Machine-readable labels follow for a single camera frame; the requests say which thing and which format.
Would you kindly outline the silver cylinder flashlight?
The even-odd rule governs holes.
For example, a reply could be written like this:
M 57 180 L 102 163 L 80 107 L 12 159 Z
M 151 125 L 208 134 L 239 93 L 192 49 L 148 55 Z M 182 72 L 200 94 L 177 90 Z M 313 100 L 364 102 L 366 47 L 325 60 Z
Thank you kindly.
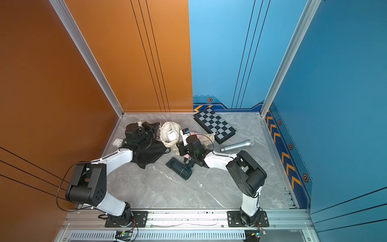
M 235 150 L 235 149 L 252 147 L 252 146 L 254 146 L 254 144 L 255 144 L 254 140 L 246 140 L 246 141 L 243 141 L 243 142 L 240 142 L 237 144 L 222 147 L 222 148 L 220 148 L 220 151 L 224 153 L 224 152 L 228 152 L 228 151 Z

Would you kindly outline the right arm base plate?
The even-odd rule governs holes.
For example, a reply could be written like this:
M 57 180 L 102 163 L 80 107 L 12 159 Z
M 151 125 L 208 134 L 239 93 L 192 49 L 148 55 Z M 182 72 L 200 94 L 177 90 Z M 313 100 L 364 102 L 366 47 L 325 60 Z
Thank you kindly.
M 252 217 L 243 211 L 227 211 L 227 221 L 229 227 L 269 227 L 269 219 L 266 211 L 259 210 Z

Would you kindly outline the white earbuds case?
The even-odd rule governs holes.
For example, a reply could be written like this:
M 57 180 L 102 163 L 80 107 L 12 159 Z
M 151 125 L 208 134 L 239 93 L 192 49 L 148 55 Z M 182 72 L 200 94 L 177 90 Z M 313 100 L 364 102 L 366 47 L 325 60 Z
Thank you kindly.
M 114 147 L 121 147 L 122 146 L 122 143 L 123 143 L 123 139 L 121 138 L 117 138 L 113 141 L 112 145 Z

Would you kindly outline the white hair dryer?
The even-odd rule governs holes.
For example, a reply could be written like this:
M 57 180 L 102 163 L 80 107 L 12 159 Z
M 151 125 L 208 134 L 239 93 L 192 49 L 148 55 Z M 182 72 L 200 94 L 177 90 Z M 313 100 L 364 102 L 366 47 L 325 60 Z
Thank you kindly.
M 174 141 L 178 140 L 179 135 L 176 131 L 170 130 L 167 132 L 167 138 L 168 138 L 168 142 L 174 142 Z

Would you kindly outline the green circuit board right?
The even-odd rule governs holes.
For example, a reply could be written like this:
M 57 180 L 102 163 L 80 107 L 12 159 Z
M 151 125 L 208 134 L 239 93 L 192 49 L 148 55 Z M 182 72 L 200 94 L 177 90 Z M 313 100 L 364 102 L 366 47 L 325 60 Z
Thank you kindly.
M 257 231 L 257 232 L 255 232 L 255 233 L 251 234 L 251 236 L 252 236 L 253 238 L 256 238 L 256 239 L 259 241 L 259 240 L 261 239 L 261 237 L 262 237 L 262 236 L 265 236 L 266 234 L 267 234 L 266 231 L 263 230 L 262 232 Z

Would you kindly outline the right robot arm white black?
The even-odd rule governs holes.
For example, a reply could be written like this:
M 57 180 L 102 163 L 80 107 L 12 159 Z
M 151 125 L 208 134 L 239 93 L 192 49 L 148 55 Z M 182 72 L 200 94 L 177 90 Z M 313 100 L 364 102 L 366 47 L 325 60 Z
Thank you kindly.
M 242 205 L 239 210 L 244 226 L 256 226 L 264 218 L 260 208 L 259 198 L 267 178 L 266 171 L 242 150 L 237 154 L 221 154 L 206 149 L 197 135 L 190 135 L 185 142 L 176 144 L 180 156 L 185 157 L 185 163 L 171 159 L 167 166 L 184 180 L 192 175 L 194 165 L 205 168 L 217 168 L 228 171 L 236 186 L 242 192 Z

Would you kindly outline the green circuit board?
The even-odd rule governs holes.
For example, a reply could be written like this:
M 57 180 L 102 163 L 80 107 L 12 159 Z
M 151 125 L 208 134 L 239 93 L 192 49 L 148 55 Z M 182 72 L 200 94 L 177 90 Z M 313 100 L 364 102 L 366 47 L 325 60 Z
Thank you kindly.
M 115 242 L 130 242 L 133 237 L 133 231 L 116 231 L 114 236 Z
M 262 236 L 265 236 L 266 234 L 267 234 L 266 231 L 263 230 L 262 232 L 257 231 L 257 232 L 255 232 L 255 233 L 251 234 L 251 236 L 252 236 L 253 238 L 256 238 L 256 239 L 259 241 L 259 240 L 261 239 L 261 237 L 262 237 Z

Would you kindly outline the black white chessboard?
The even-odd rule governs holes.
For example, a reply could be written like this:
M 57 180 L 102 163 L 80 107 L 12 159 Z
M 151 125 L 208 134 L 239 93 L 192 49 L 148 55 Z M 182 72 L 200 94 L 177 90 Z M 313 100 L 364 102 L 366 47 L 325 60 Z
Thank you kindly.
M 196 113 L 193 117 L 207 133 L 214 134 L 215 141 L 218 144 L 224 143 L 236 133 L 236 129 L 211 108 Z

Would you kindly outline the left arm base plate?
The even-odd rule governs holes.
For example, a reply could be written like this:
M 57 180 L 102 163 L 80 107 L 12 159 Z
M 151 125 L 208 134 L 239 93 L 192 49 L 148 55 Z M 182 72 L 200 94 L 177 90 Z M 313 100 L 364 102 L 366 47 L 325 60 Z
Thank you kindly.
M 147 223 L 148 211 L 126 211 L 121 216 L 108 215 L 105 227 L 107 228 L 144 228 Z

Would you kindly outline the beige drawstring bag under pink dryer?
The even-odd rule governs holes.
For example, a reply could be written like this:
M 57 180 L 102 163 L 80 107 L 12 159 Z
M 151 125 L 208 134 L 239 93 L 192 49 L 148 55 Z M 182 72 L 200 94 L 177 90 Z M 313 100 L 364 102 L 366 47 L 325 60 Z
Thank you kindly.
M 214 150 L 215 134 L 200 134 L 197 132 L 191 132 L 190 134 L 196 135 L 205 149 Z

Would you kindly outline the beige drawstring bag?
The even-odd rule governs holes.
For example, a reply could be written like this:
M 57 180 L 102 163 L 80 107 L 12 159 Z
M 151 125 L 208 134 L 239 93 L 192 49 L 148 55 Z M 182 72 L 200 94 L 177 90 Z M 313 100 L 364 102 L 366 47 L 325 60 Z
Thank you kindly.
M 165 147 L 178 150 L 177 144 L 181 142 L 181 126 L 176 122 L 165 122 L 160 128 L 160 140 Z
M 191 132 L 190 134 L 196 135 L 205 149 L 214 150 L 215 134 L 200 134 L 197 132 Z

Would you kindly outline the aluminium front rail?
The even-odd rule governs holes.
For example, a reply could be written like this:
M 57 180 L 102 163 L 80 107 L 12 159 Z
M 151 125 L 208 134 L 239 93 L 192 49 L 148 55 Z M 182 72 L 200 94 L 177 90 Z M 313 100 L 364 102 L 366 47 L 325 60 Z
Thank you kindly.
M 314 225 L 304 209 L 264 209 L 258 222 L 247 227 L 237 209 L 133 209 L 136 227 L 143 231 L 155 230 L 305 230 Z M 108 230 L 121 226 L 110 219 L 101 219 L 100 211 L 81 210 L 64 219 L 62 230 Z

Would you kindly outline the green circuit board left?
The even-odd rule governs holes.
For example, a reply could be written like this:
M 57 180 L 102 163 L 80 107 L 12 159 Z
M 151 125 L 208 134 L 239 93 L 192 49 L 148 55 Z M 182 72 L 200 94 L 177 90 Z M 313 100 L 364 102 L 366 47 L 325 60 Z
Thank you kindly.
M 114 236 L 115 242 L 130 242 L 133 237 L 133 231 L 116 231 Z

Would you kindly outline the dark green hair dryer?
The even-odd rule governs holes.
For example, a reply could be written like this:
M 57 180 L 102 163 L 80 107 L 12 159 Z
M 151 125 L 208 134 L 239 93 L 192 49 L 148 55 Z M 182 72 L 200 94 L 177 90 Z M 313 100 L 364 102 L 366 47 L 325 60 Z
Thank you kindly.
M 178 161 L 176 158 L 171 158 L 166 166 L 178 174 L 184 180 L 188 180 L 192 175 L 192 168 L 195 164 L 202 164 L 202 162 L 198 159 L 191 159 L 188 163 L 182 163 Z

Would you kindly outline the black cloth bag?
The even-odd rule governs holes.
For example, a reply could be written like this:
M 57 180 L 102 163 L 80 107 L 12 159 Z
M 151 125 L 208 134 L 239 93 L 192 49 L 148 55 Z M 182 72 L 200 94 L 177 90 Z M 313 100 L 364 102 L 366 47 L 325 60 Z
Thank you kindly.
M 168 154 L 171 151 L 162 142 L 154 139 L 145 141 L 142 144 L 124 139 L 121 148 L 132 150 L 132 162 L 136 163 L 142 169 L 145 169 L 148 164 L 155 163 L 162 155 Z

